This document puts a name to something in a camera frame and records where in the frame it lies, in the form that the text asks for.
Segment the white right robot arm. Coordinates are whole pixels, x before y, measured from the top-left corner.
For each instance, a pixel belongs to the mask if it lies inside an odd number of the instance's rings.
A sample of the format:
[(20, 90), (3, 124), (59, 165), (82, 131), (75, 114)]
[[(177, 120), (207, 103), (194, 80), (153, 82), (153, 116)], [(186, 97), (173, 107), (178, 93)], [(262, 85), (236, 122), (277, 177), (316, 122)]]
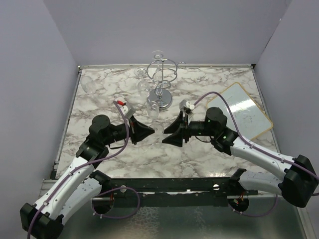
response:
[(244, 171), (229, 182), (233, 194), (240, 195), (245, 190), (265, 191), (281, 195), (290, 204), (304, 208), (319, 185), (310, 160), (303, 155), (291, 157), (254, 144), (226, 123), (227, 117), (216, 107), (206, 111), (204, 121), (189, 121), (188, 116), (180, 112), (164, 130), (167, 137), (162, 142), (182, 147), (192, 136), (208, 136), (217, 151), (242, 158), (267, 171), (261, 175)]

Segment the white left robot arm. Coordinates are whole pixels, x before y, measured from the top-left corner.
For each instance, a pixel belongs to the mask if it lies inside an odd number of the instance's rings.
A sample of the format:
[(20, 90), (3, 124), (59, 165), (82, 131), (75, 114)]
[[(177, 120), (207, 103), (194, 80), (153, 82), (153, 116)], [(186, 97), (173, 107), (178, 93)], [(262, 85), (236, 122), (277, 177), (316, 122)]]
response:
[(94, 117), (89, 135), (64, 174), (34, 204), (26, 203), (20, 209), (22, 228), (27, 231), (27, 238), (58, 238), (77, 210), (91, 198), (109, 193), (107, 181), (89, 177), (103, 158), (109, 158), (108, 145), (121, 140), (136, 144), (154, 132), (134, 117), (120, 125), (111, 124), (106, 115)]

